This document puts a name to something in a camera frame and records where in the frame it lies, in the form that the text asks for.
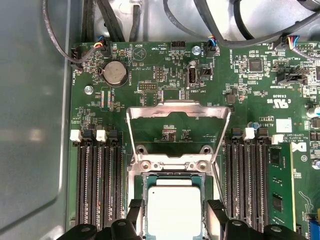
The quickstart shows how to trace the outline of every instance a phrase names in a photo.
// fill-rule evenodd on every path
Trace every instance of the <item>microchip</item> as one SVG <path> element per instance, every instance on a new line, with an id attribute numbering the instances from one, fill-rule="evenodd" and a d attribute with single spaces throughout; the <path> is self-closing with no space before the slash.
<path id="1" fill-rule="evenodd" d="M 317 141 L 317 133 L 314 131 L 310 132 L 310 141 Z"/>
<path id="2" fill-rule="evenodd" d="M 272 195 L 272 206 L 275 210 L 282 213 L 283 206 L 282 206 L 282 197 L 278 196 L 277 194 Z"/>
<path id="3" fill-rule="evenodd" d="M 320 128 L 320 118 L 314 118 L 311 121 L 311 126 L 315 129 Z"/>
<path id="4" fill-rule="evenodd" d="M 279 148 L 270 148 L 270 161 L 272 164 L 280 164 L 280 149 Z"/>
<path id="5" fill-rule="evenodd" d="M 315 68 L 315 77 L 317 80 L 320 80 L 320 67 Z"/>
<path id="6" fill-rule="evenodd" d="M 226 95 L 226 102 L 228 104 L 234 104 L 236 102 L 236 96 L 234 94 L 227 94 Z"/>
<path id="7" fill-rule="evenodd" d="M 249 59 L 249 71 L 261 73 L 263 71 L 262 59 Z"/>

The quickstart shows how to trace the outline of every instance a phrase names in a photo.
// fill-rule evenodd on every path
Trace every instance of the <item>yellow wire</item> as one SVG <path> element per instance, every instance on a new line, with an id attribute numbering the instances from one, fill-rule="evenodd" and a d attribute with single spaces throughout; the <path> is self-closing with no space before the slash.
<path id="1" fill-rule="evenodd" d="M 103 46 L 103 44 L 102 44 L 101 42 L 96 42 L 96 43 L 93 45 L 93 47 L 96 48 L 98 45 L 100 45 L 100 47 Z"/>
<path id="2" fill-rule="evenodd" d="M 291 41 L 291 37 L 288 37 L 287 39 L 288 39 L 290 50 L 294 49 L 293 42 Z"/>

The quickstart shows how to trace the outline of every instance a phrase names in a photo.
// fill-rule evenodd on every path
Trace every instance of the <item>cable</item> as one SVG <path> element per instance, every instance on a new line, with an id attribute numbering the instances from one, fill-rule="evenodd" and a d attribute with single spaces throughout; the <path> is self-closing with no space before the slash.
<path id="1" fill-rule="evenodd" d="M 75 63 L 75 64 L 81 64 L 85 60 L 87 60 L 96 51 L 96 48 L 92 47 L 81 59 L 75 59 L 75 58 L 70 57 L 68 54 L 65 53 L 65 51 L 59 45 L 57 38 L 54 34 L 54 31 L 51 27 L 49 15 L 48 15 L 48 0 L 42 0 L 42 15 L 43 15 L 43 20 L 45 22 L 46 30 L 48 31 L 48 34 L 49 34 L 51 41 L 53 42 L 55 48 L 59 51 L 59 53 L 62 56 L 64 56 L 70 62 Z"/>
<path id="2" fill-rule="evenodd" d="M 308 54 L 305 54 L 304 52 L 300 51 L 296 47 L 294 49 L 292 49 L 292 52 L 295 52 L 296 54 L 300 55 L 301 57 L 304 57 L 304 58 L 309 59 L 309 60 L 313 60 L 313 61 L 320 60 L 320 57 L 318 57 L 318 56 L 310 56 Z"/>
<path id="3" fill-rule="evenodd" d="M 110 17 L 108 15 L 108 12 L 107 12 L 102 0 L 96 0 L 96 4 L 98 5 L 98 8 L 101 12 L 102 18 L 104 20 L 104 24 L 105 24 L 106 28 L 108 29 L 108 32 L 110 35 L 110 40 L 112 42 L 119 42 L 119 37 L 114 29 L 114 26 L 111 23 Z"/>
<path id="4" fill-rule="evenodd" d="M 112 25 L 117 37 L 119 38 L 119 42 L 125 42 L 126 40 L 125 40 L 124 34 L 122 33 L 119 22 L 117 20 L 114 10 L 110 5 L 109 0 L 101 0 L 101 3 L 105 7 L 106 13 L 109 16 L 110 24 Z"/>
<path id="5" fill-rule="evenodd" d="M 196 37 L 198 39 L 207 39 L 206 36 L 202 36 L 194 31 L 191 31 L 189 30 L 188 28 L 186 28 L 185 26 L 183 26 L 177 19 L 176 17 L 174 16 L 174 14 L 170 11 L 170 8 L 168 6 L 168 0 L 163 0 L 163 9 L 164 9 L 164 12 L 166 14 L 166 16 L 168 17 L 168 19 L 170 20 L 170 22 L 175 25 L 178 29 L 184 31 L 185 33 L 193 36 L 193 37 Z"/>
<path id="6" fill-rule="evenodd" d="M 255 39 L 254 36 L 252 36 L 251 33 L 248 31 L 244 21 L 242 20 L 240 3 L 241 3 L 241 0 L 235 0 L 235 2 L 233 3 L 233 15 L 234 15 L 235 23 L 240 33 L 246 40 Z"/>
<path id="7" fill-rule="evenodd" d="M 286 29 L 283 29 L 281 31 L 275 32 L 273 34 L 270 34 L 264 37 L 259 37 L 256 39 L 251 39 L 251 40 L 228 41 L 228 40 L 225 40 L 221 35 L 219 28 L 211 15 L 207 1 L 206 0 L 193 0 L 193 1 L 200 16 L 202 17 L 202 20 L 204 21 L 205 25 L 210 30 L 212 35 L 215 37 L 215 39 L 219 42 L 221 46 L 227 47 L 227 48 L 247 48 L 247 47 L 255 46 L 257 44 L 274 42 L 278 40 L 281 36 L 296 32 L 299 29 L 312 23 L 314 20 L 320 17 L 320 11 L 318 11 L 308 16 L 304 20 L 299 21 L 294 25 L 287 27 Z"/>
<path id="8" fill-rule="evenodd" d="M 133 6 L 132 28 L 131 28 L 131 32 L 130 32 L 129 42 L 136 42 L 138 39 L 140 15 L 141 15 L 140 6 L 134 5 Z"/>

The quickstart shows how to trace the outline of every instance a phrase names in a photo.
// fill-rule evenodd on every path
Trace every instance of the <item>white label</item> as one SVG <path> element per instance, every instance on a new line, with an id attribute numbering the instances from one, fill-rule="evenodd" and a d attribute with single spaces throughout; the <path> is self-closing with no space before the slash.
<path id="1" fill-rule="evenodd" d="M 299 142 L 299 143 L 292 142 L 291 144 L 292 144 L 292 152 L 295 152 L 295 151 L 306 152 L 307 151 L 307 144 L 305 142 Z"/>
<path id="2" fill-rule="evenodd" d="M 277 133 L 292 133 L 291 119 L 276 119 L 275 125 Z"/>

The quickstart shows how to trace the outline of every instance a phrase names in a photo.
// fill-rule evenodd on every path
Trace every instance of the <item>gray metal panel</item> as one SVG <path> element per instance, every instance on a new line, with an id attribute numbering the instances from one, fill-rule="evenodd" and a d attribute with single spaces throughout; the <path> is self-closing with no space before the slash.
<path id="1" fill-rule="evenodd" d="M 69 26 L 79 35 L 81 1 L 48 5 L 69 48 Z M 56 239 L 66 222 L 70 71 L 45 30 L 41 0 L 2 1 L 0 22 L 0 239 Z"/>

